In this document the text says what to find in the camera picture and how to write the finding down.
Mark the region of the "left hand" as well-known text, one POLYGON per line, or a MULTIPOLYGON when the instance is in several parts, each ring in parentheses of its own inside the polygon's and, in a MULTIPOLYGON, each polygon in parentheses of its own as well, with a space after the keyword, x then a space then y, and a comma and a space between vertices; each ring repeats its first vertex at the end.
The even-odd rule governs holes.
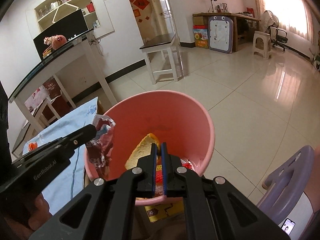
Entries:
POLYGON ((1 215, 1 233, 4 239, 29 239, 53 216, 42 193, 33 201, 6 208, 1 215))

